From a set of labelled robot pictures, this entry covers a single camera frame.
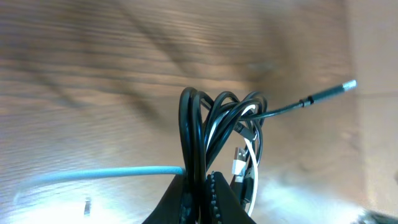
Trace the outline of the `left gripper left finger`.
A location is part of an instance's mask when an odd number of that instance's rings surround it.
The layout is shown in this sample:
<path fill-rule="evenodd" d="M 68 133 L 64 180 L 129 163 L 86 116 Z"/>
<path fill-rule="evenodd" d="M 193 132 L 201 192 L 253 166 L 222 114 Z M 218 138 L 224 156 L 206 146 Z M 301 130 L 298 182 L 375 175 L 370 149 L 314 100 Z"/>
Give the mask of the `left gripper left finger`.
<path fill-rule="evenodd" d="M 185 176 L 176 175 L 142 224 L 194 224 L 195 207 Z"/>

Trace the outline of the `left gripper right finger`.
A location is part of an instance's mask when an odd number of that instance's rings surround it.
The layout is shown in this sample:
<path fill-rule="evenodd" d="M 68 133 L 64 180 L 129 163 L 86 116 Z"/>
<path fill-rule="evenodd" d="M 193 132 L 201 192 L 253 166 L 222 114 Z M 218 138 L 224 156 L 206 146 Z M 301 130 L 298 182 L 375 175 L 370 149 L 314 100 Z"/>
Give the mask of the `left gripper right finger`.
<path fill-rule="evenodd" d="M 207 176 L 203 199 L 204 224 L 256 224 L 240 206 L 220 172 L 213 172 Z"/>

